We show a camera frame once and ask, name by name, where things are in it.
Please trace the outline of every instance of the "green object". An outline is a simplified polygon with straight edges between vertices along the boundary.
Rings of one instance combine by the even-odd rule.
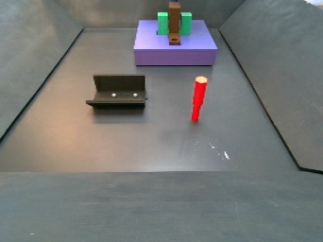
[[[169,35],[169,12],[158,12],[158,35]]]
[[[179,34],[191,35],[191,30],[193,30],[193,13],[182,12]]]

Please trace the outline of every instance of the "purple platform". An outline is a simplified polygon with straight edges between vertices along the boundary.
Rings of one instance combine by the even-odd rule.
[[[193,34],[182,35],[182,45],[170,45],[158,35],[158,21],[141,20],[134,46],[137,65],[214,65],[218,46],[203,20],[194,20]]]

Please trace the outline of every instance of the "wall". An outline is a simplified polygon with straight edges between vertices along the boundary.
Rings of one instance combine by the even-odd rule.
[[[157,19],[169,10],[166,0],[58,0],[86,27],[138,27],[141,19]],[[203,19],[209,27],[219,27],[245,0],[181,0],[183,11]]]
[[[305,0],[247,0],[221,27],[303,168],[323,170],[323,11]]]
[[[80,31],[58,2],[0,1],[0,138]]]

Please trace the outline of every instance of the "black l-shaped block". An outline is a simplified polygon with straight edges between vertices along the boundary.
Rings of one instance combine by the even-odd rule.
[[[94,108],[146,107],[145,75],[95,75],[98,93],[86,103]]]

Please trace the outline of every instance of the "brown object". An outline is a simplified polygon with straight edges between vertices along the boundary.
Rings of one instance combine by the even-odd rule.
[[[181,45],[179,29],[181,29],[181,4],[179,2],[170,2],[170,45]]]

